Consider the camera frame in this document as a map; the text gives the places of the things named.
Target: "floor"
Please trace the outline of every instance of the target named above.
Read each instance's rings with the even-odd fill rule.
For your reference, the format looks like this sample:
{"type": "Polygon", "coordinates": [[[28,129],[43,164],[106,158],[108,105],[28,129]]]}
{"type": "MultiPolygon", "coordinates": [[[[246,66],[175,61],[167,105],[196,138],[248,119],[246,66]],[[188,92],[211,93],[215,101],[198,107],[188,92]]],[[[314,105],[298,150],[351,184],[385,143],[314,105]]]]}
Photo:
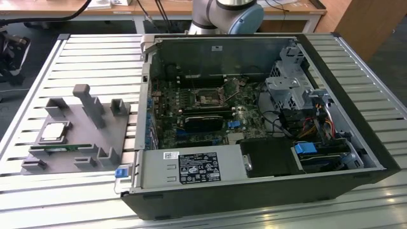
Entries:
{"type": "MultiPolygon", "coordinates": [[[[0,83],[0,139],[7,131],[8,125],[14,119],[15,113],[23,102],[28,89],[52,49],[59,34],[103,34],[103,33],[135,33],[135,25],[131,21],[75,21],[54,25],[47,30],[28,29],[23,24],[10,25],[10,34],[26,36],[32,40],[32,46],[28,52],[27,60],[23,66],[22,74],[26,77],[23,86],[12,88],[7,83],[0,83]]],[[[394,94],[407,105],[407,17],[403,19],[395,33],[391,35],[381,49],[375,53],[371,61],[367,63],[377,75],[385,81],[394,94]]]]}

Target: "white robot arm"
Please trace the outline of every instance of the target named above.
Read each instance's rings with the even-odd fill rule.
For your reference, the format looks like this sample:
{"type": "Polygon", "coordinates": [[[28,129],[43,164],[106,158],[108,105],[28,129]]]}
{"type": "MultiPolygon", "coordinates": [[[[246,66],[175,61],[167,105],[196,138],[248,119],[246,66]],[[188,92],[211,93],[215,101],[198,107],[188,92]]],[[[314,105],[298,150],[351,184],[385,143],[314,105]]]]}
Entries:
{"type": "Polygon", "coordinates": [[[255,33],[263,17],[256,0],[194,0],[188,34],[255,33]]]}

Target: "side panel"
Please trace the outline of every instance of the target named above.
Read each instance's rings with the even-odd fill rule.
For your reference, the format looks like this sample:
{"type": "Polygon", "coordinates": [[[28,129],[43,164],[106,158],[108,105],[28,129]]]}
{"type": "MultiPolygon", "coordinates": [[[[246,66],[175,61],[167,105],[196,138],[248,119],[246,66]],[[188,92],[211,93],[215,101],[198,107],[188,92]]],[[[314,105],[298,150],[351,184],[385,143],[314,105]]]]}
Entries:
{"type": "Polygon", "coordinates": [[[250,185],[182,189],[148,194],[124,194],[122,200],[143,220],[168,219],[216,212],[264,208],[337,198],[378,173],[359,173],[250,185]]]}

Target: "warning label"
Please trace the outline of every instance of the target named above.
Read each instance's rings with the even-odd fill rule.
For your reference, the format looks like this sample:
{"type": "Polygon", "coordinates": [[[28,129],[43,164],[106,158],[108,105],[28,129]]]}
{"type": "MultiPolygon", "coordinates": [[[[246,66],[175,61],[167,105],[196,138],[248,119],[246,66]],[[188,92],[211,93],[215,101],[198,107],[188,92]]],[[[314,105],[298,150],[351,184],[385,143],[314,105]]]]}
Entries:
{"type": "Polygon", "coordinates": [[[216,152],[178,156],[179,181],[184,184],[220,181],[216,152]]]}

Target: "blue tab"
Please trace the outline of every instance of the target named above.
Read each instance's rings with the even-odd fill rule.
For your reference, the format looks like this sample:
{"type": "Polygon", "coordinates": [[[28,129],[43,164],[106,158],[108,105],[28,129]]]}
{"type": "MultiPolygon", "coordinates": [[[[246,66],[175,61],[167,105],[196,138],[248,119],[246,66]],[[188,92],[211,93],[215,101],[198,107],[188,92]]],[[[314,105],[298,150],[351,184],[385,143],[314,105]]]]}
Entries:
{"type": "Polygon", "coordinates": [[[128,177],[128,169],[127,168],[118,168],[115,171],[116,178],[126,178],[128,177]]]}
{"type": "Polygon", "coordinates": [[[312,142],[300,142],[295,146],[295,152],[298,154],[314,154],[316,153],[315,145],[312,142]]]}

